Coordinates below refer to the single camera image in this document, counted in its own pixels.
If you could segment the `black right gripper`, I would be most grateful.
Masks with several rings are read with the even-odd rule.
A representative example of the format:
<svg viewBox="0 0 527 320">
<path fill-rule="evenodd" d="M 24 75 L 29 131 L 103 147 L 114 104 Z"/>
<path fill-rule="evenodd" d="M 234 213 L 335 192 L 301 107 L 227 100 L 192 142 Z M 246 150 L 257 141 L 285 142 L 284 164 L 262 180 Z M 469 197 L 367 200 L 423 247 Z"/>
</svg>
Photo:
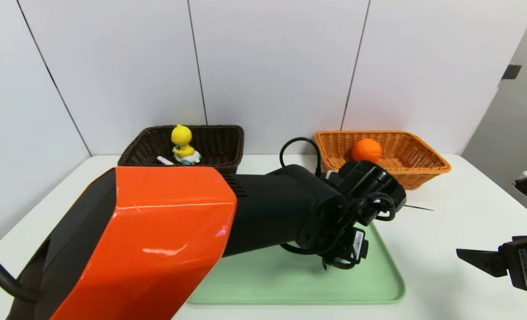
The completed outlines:
<svg viewBox="0 0 527 320">
<path fill-rule="evenodd" d="M 527 236 L 514 236 L 499 251 L 456 249 L 459 259 L 493 277 L 509 274 L 512 285 L 527 291 Z"/>
</svg>

